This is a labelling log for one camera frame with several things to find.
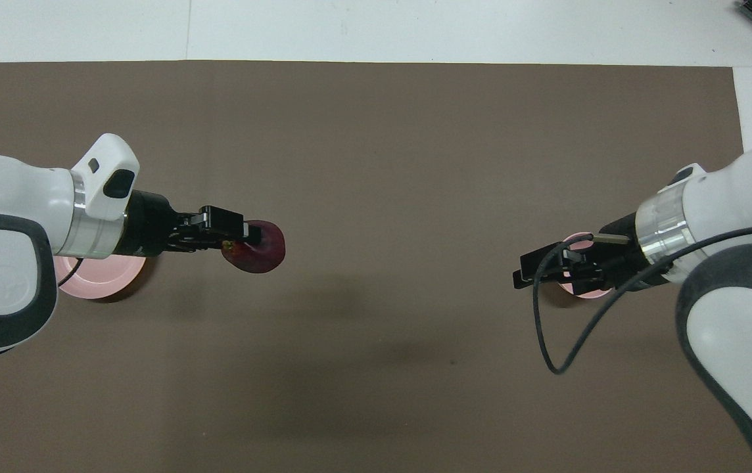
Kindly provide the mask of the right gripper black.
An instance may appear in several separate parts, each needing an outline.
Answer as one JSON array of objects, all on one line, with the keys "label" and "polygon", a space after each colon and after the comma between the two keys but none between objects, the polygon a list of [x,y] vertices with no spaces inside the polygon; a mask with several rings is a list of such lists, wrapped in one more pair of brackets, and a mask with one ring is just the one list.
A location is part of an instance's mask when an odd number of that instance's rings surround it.
[{"label": "right gripper black", "polygon": [[[651,264],[640,248],[635,224],[636,215],[631,213],[599,229],[598,233],[608,239],[594,235],[592,240],[571,243],[547,261],[540,284],[567,284],[571,294],[607,294],[620,287]],[[533,286],[542,261],[556,246],[542,246],[521,255],[521,269],[512,273],[513,287]]]}]

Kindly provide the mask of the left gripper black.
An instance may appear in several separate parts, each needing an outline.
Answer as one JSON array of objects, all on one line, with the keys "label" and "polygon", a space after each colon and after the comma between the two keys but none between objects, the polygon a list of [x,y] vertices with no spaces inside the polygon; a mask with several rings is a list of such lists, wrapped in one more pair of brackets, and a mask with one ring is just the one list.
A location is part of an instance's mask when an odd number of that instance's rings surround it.
[{"label": "left gripper black", "polygon": [[[163,252],[192,254],[229,248],[233,242],[262,241],[262,229],[247,223],[240,213],[215,206],[201,207],[199,212],[176,212],[160,194],[132,191],[120,239],[112,253],[150,258]],[[199,228],[191,223],[198,216]]]}]

